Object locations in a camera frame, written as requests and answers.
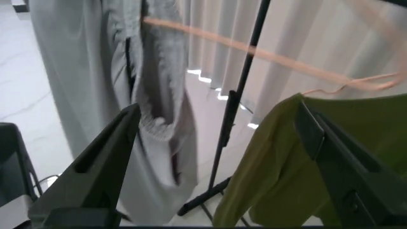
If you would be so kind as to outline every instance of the vertical blind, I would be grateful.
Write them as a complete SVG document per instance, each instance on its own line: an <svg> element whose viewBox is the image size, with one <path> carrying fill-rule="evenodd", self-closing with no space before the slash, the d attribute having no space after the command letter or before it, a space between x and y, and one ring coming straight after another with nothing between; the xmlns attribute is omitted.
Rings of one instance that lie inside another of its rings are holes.
<svg viewBox="0 0 407 229"><path fill-rule="evenodd" d="M355 79L396 72L399 62L395 51L374 24L366 23L348 1L364 0L271 1L258 48ZM406 34L406 9L383 1L365 2ZM177 3L185 25L249 44L260 0L177 0ZM227 99L228 91L237 88L246 53L194 35L189 35L188 46L190 72L219 91L219 99ZM254 58L241 103L253 112L253 125L259 124L278 102L296 93L340 87ZM334 95L309 96L359 99L406 92L407 83L402 83L383 92L345 88Z"/></svg>

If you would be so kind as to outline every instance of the olive green shirt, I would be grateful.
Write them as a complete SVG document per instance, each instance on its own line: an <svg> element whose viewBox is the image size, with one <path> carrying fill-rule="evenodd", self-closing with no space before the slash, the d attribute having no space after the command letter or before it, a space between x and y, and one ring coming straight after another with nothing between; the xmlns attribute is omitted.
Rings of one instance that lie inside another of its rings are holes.
<svg viewBox="0 0 407 229"><path fill-rule="evenodd" d="M318 167L294 129L300 101L326 115L401 177L407 171L407 95L349 101L296 94L279 104L255 131L216 209L214 226L251 219L270 227L301 226L310 216L339 225Z"/></svg>

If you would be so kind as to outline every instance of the stand base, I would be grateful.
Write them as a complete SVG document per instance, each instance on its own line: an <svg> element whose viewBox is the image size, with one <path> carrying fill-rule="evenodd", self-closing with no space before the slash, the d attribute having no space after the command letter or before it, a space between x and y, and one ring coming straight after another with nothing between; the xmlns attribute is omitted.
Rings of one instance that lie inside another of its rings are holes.
<svg viewBox="0 0 407 229"><path fill-rule="evenodd" d="M225 179L224 181L217 184L215 187L207 190L203 194L195 197L193 200L189 201L188 203L184 204L183 207L178 211L178 216L184 216L186 213L190 212L190 210L201 206L204 204L208 199L214 197L218 193L223 192L223 190L228 186L230 181L230 177Z"/></svg>

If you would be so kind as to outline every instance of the pink clothes hanger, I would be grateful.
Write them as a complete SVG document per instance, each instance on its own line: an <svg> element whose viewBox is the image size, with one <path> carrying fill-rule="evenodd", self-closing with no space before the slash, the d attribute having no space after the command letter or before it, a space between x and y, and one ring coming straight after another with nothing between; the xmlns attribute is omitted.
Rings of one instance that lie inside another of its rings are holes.
<svg viewBox="0 0 407 229"><path fill-rule="evenodd" d="M359 90L364 90L368 92L377 92L381 90L385 90L391 87L394 87L398 84L400 84L405 77L407 77L407 51L404 46L404 38L400 34L400 32L394 28L391 24L386 22L380 14L371 8L368 4L365 3L363 0L352 0L352 1L347 1L351 4L354 5L354 8L361 14L363 19L367 20L371 25L373 25L376 29L378 29L383 36L389 41L389 44L391 45L392 49L397 52L399 55L399 72L398 73L391 73L391 74L384 74L384 75L378 75L378 76L370 76L367 78L363 79L356 79L352 80L344 75L337 74L337 73L332 73L323 69L318 69L316 67L310 66L308 64L284 57L282 55L277 55L272 52L268 52L259 48L256 48L255 46L247 46L245 43L238 42L231 40L230 38L226 38L211 32L206 32L201 29L197 29L194 27L186 26L180 23L175 23L171 21L166 21L166 20L160 20L156 18L151 18L151 17L144 17L144 22L147 24L153 24L153 25L158 25L158 26L163 26L163 27L169 27L172 29L177 29L186 33L190 33L196 36L200 36L201 38L208 39L211 41L215 41L218 43L221 43L223 45L236 48L238 50L245 51L247 53L250 53L256 57L269 60L269 61L274 61L278 64L281 64L286 67L290 67L296 71L299 71L301 73L308 74L310 76L315 76L323 80L327 80L333 83L341 84L343 85L341 88L338 90L335 90L334 92L326 92L322 89L316 89L316 90L310 90L307 92L304 92L303 94L309 94L313 92L322 92L325 94L335 94L341 91L344 87L352 87L356 88ZM370 83L369 81L371 80L377 80L380 78L389 78L391 76L394 76L395 78L392 81L386 82L386 83Z"/></svg>

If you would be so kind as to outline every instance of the tile floor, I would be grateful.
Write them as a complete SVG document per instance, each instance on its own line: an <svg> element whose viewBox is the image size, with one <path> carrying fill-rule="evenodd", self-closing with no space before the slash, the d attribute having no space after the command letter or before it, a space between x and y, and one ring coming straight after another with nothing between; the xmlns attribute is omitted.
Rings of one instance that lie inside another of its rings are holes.
<svg viewBox="0 0 407 229"><path fill-rule="evenodd" d="M45 69L36 46L28 13L14 12L10 0L0 0L0 121L16 123L39 179L59 174L72 162L71 152L54 105ZM191 198L207 188L222 123L225 101L217 92L189 75L187 89L198 126L199 184ZM247 127L251 114L239 110L228 146L223 150L216 183L233 174L254 132ZM206 203L214 213L221 195ZM307 225L320 224L316 219ZM201 208L183 217L175 216L172 226L211 226Z"/></svg>

